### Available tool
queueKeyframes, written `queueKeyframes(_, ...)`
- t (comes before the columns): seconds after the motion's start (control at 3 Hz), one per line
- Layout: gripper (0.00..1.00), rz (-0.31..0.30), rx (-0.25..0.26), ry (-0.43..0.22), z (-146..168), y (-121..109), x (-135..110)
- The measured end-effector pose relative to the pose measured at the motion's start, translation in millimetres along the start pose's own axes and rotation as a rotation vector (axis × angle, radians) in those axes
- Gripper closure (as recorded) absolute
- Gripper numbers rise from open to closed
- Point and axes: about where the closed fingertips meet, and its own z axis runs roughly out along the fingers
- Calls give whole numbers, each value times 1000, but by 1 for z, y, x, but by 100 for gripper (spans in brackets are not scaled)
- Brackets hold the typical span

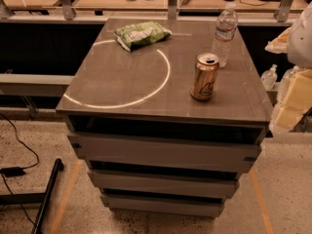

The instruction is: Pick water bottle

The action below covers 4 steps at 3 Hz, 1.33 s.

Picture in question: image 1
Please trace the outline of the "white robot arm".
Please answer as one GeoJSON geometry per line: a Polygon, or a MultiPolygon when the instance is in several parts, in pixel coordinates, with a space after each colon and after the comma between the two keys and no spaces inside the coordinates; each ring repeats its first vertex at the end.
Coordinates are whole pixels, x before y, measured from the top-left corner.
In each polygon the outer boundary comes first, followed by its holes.
{"type": "Polygon", "coordinates": [[[312,68],[312,2],[292,24],[287,54],[289,62],[312,68]]]}

